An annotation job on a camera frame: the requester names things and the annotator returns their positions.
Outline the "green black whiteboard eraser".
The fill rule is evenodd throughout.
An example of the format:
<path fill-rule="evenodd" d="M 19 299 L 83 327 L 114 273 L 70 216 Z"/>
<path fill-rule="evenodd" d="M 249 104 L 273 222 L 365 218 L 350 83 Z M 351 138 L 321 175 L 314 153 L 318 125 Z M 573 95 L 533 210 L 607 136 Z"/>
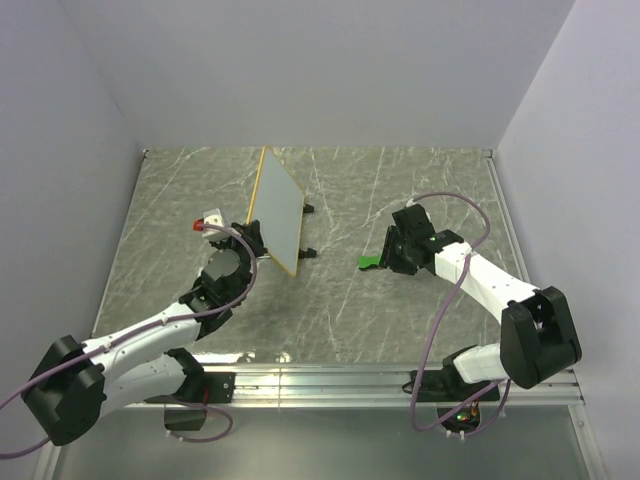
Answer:
<path fill-rule="evenodd" d="M 381 255 L 361 255 L 358 258 L 358 269 L 361 271 L 385 269 Z"/>

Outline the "yellow framed whiteboard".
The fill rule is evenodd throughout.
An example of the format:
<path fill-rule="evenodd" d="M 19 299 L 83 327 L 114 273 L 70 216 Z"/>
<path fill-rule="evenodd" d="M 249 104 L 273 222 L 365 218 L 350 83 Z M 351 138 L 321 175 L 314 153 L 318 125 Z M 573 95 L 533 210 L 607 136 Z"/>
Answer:
<path fill-rule="evenodd" d="M 270 146 L 261 150 L 247 222 L 260 222 L 268 255 L 290 276 L 297 273 L 305 196 Z"/>

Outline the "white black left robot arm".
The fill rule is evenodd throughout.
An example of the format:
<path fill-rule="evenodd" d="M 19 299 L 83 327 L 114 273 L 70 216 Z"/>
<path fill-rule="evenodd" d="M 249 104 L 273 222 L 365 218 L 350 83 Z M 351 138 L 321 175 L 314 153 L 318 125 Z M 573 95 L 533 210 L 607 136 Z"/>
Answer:
<path fill-rule="evenodd" d="M 204 370 L 186 350 L 219 330 L 257 279 L 265 254 L 259 221 L 219 228 L 222 237 L 192 287 L 158 314 L 118 332 L 46 351 L 20 396 L 56 446 L 114 410 L 154 397 L 195 402 Z"/>

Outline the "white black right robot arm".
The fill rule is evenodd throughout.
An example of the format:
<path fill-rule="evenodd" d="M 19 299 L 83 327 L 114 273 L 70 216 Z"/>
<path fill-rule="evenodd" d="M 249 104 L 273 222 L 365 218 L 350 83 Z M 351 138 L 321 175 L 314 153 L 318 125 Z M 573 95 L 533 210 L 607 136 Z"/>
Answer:
<path fill-rule="evenodd" d="M 449 355 L 428 380 L 446 398 L 464 399 L 499 380 L 531 389 L 582 359 L 569 303 L 559 289 L 540 289 L 515 278 L 450 230 L 420 235 L 390 226 L 380 266 L 404 275 L 425 269 L 457 285 L 498 322 L 497 343 Z"/>

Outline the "grey metal whiteboard stand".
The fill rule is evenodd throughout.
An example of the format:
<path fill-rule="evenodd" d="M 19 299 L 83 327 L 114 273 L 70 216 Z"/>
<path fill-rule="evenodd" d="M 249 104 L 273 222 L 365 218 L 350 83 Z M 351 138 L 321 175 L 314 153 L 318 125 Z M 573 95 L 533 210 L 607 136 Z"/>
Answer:
<path fill-rule="evenodd" d="M 303 215 L 312 214 L 314 211 L 315 211 L 315 207 L 313 205 L 309 203 L 305 203 L 302 209 L 302 214 Z M 300 248 L 298 250 L 299 260 L 316 258 L 317 255 L 318 255 L 318 252 L 313 248 L 306 248 L 306 249 Z"/>

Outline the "aluminium mounting rail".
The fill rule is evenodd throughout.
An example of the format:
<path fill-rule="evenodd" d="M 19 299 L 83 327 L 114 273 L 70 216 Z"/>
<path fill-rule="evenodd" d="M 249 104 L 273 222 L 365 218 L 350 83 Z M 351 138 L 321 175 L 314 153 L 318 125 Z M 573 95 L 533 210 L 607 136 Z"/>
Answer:
<path fill-rule="evenodd" d="M 205 365 L 206 372 L 234 372 L 231 408 L 405 408 L 407 364 Z M 525 390 L 512 385 L 508 406 L 584 405 L 573 370 Z"/>

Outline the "aluminium side rail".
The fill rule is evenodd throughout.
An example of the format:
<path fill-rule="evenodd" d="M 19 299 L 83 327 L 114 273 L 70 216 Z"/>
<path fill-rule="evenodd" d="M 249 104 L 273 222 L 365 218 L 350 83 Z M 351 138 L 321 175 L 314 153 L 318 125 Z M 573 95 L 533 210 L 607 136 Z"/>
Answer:
<path fill-rule="evenodd" d="M 514 275 L 519 280 L 540 289 L 552 283 L 531 276 L 525 259 L 524 250 L 516 232 L 515 220 L 505 188 L 502 186 L 492 149 L 481 150 L 482 164 L 489 179 L 489 199 L 481 201 L 481 206 L 490 220 L 490 233 L 479 247 L 482 254 L 488 254 L 489 260 Z"/>

